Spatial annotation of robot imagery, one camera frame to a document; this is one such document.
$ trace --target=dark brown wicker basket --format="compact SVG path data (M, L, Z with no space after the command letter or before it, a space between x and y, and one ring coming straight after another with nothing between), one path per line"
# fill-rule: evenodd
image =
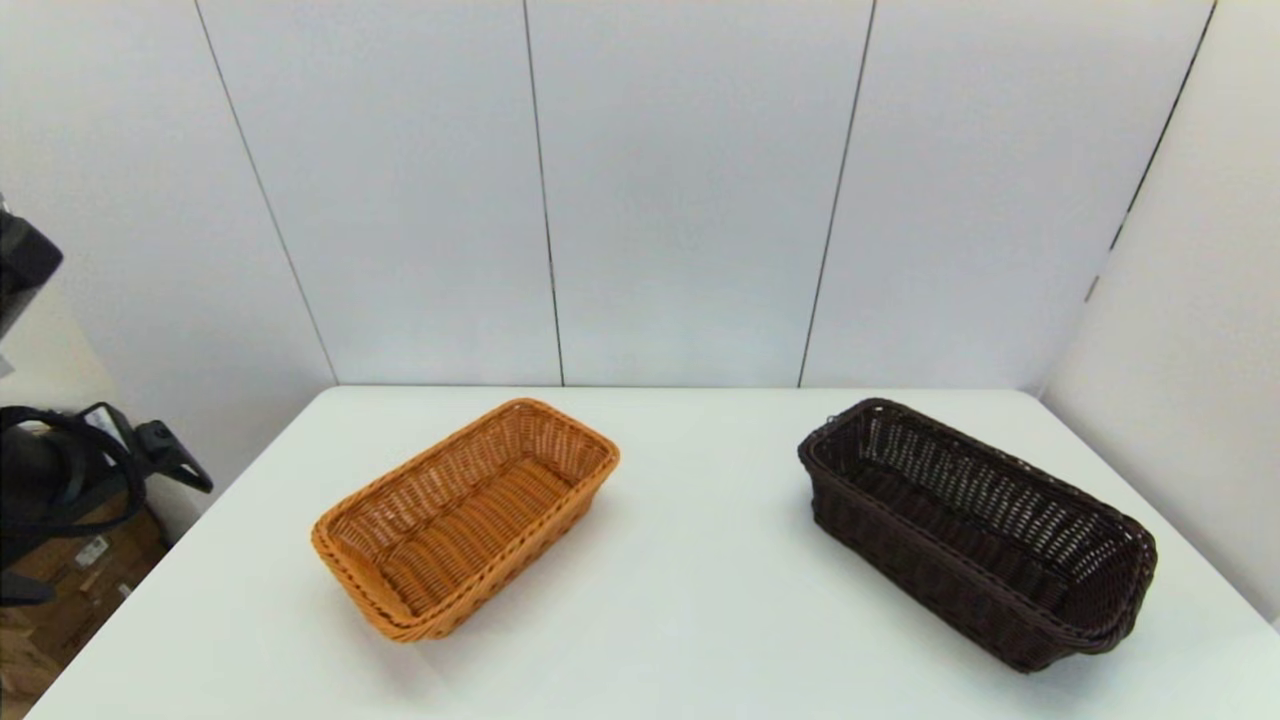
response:
M800 460L818 525L1015 670L1133 630L1155 539L1042 470L879 398L814 430Z

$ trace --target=orange wicker basket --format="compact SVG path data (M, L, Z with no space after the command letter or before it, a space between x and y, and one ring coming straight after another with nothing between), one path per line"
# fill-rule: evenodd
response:
M324 514L311 543L397 642L443 638L586 514L618 448L512 400Z

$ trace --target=black strap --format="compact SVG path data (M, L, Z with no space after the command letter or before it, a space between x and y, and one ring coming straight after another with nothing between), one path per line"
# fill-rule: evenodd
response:
M86 424L77 418L68 418L67 415L54 413L51 410L36 410L35 407L26 407L22 405L10 405L9 407L0 409L0 432L29 420L36 420L49 425L50 428L58 428L59 430L74 434L92 445L96 450L102 451L104 455L115 462L115 468L124 473L124 483L129 497L120 516L111 520L101 523L46 525L40 523L13 521L6 518L4 520L4 527L0 528L0 534L54 538L96 536L128 521L142 511L147 500L147 487L142 482L142 473L138 470L138 466L134 462L134 459L129 455L129 451L114 437L90 424Z

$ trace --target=white table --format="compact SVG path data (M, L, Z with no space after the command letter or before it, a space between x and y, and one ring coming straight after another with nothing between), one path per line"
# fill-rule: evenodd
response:
M612 438L582 521L443 641L394 644L308 543L330 505L511 397ZM1142 521L1138 628L1019 675L819 530L796 445L870 395ZM321 395L29 716L1280 719L1280 635L1036 400L1011 391L343 387Z

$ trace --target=wicker basket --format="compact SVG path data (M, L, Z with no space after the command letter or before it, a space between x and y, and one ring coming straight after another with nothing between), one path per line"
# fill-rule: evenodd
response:
M324 514L311 542L384 635L448 635L564 534L618 448L513 400Z
M800 460L818 525L1015 670L1133 630L1156 543L1084 492L878 398L812 433Z

